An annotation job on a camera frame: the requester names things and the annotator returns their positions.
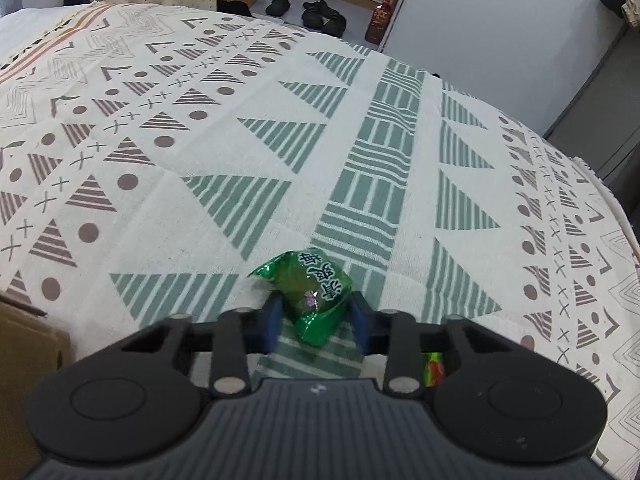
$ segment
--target brown dot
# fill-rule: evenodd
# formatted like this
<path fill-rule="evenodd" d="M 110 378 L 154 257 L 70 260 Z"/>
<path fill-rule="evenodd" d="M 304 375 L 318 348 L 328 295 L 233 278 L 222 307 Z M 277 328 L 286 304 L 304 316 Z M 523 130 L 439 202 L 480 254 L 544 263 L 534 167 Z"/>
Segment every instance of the brown dot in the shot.
<path fill-rule="evenodd" d="M 204 110 L 194 110 L 189 114 L 189 117 L 191 119 L 199 121 L 201 119 L 206 119 L 207 117 L 209 117 L 209 114 L 207 114 Z"/>
<path fill-rule="evenodd" d="M 171 146 L 174 145 L 174 142 L 175 142 L 175 139 L 168 135 L 156 137 L 156 139 L 154 140 L 154 144 L 158 148 L 170 148 Z"/>
<path fill-rule="evenodd" d="M 538 291 L 533 285 L 525 285 L 522 290 L 524 291 L 524 295 L 530 300 L 536 300 L 538 298 Z"/>
<path fill-rule="evenodd" d="M 533 244 L 526 240 L 522 243 L 522 250 L 529 254 L 534 254 L 536 252 Z"/>
<path fill-rule="evenodd" d="M 520 344 L 529 350 L 534 350 L 536 348 L 536 340 L 532 338 L 530 335 L 524 336 L 520 340 Z"/>
<path fill-rule="evenodd" d="M 132 173 L 125 173 L 118 179 L 118 187 L 124 191 L 134 189 L 138 185 L 138 178 Z"/>
<path fill-rule="evenodd" d="M 40 288 L 42 295 L 49 301 L 55 301 L 60 296 L 60 284 L 56 278 L 45 278 Z"/>
<path fill-rule="evenodd" d="M 40 142 L 45 146 L 49 146 L 50 144 L 53 144 L 54 140 L 56 140 L 56 136 L 54 134 L 44 134 L 40 139 Z"/>
<path fill-rule="evenodd" d="M 82 224 L 78 229 L 78 237 L 85 243 L 90 244 L 98 239 L 98 226 L 96 224 Z"/>

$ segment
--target black shoe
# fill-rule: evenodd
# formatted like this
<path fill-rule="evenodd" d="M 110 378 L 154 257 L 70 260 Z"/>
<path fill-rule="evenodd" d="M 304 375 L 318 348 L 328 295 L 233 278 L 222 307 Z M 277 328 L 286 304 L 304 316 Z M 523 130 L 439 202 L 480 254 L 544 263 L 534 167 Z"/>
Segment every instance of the black shoe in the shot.
<path fill-rule="evenodd" d="M 302 6 L 307 10 L 318 10 L 322 14 L 322 16 L 327 18 L 328 20 L 330 20 L 331 18 L 335 18 L 336 16 L 340 16 L 340 12 L 329 7 L 327 2 L 324 0 L 319 0 L 318 2 L 313 3 L 305 2 L 302 4 Z"/>
<path fill-rule="evenodd" d="M 302 24 L 306 28 L 312 28 L 313 30 L 321 30 L 324 27 L 324 20 L 322 14 L 316 8 L 305 10 L 302 13 Z"/>
<path fill-rule="evenodd" d="M 289 0 L 272 0 L 264 12 L 270 16 L 279 18 L 289 10 L 290 6 L 291 4 L 289 3 Z"/>
<path fill-rule="evenodd" d="M 333 36 L 334 38 L 341 38 L 346 28 L 347 19 L 343 15 L 338 14 L 324 24 L 322 32 L 329 36 Z"/>

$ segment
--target green candy wrapper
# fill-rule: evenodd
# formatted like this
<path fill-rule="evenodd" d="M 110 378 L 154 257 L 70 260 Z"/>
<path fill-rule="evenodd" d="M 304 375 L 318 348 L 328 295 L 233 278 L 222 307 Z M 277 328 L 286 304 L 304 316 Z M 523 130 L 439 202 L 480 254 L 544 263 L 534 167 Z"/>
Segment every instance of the green candy wrapper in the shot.
<path fill-rule="evenodd" d="M 324 345 L 347 312 L 351 278 L 320 249 L 287 251 L 255 269 L 289 303 L 287 315 L 305 343 Z"/>

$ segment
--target shoe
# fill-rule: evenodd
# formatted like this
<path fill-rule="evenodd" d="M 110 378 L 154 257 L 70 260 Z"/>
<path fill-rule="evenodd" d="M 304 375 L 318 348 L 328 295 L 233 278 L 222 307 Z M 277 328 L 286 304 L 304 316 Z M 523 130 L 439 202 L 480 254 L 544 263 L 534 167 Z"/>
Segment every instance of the shoe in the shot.
<path fill-rule="evenodd" d="M 347 19 L 343 15 L 338 14 L 324 24 L 322 32 L 334 38 L 341 38 L 346 28 Z"/>
<path fill-rule="evenodd" d="M 272 0 L 264 12 L 270 16 L 279 18 L 289 10 L 289 7 L 291 7 L 289 0 Z"/>
<path fill-rule="evenodd" d="M 316 8 L 306 9 L 302 13 L 302 24 L 306 28 L 312 28 L 313 30 L 322 30 L 324 27 L 324 20 L 322 14 Z"/>
<path fill-rule="evenodd" d="M 318 2 L 305 2 L 302 4 L 303 7 L 307 10 L 315 9 L 318 10 L 324 18 L 330 20 L 331 18 L 335 18 L 336 16 L 340 16 L 340 12 L 335 9 L 329 7 L 326 1 L 319 0 Z"/>

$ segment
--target patterned tablecloth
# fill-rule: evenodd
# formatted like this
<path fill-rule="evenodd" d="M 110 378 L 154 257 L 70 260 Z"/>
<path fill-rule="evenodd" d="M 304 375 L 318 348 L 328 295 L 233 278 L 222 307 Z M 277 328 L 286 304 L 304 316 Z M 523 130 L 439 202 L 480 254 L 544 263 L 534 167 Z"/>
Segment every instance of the patterned tablecloth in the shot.
<path fill-rule="evenodd" d="M 321 34 L 94 4 L 0 72 L 0 290 L 80 356 L 172 312 L 258 307 L 245 276 L 323 248 L 373 307 L 475 318 L 585 376 L 594 459 L 640 459 L 640 286 L 609 207 L 526 126 Z M 290 325 L 255 377 L 377 375 L 348 327 Z"/>

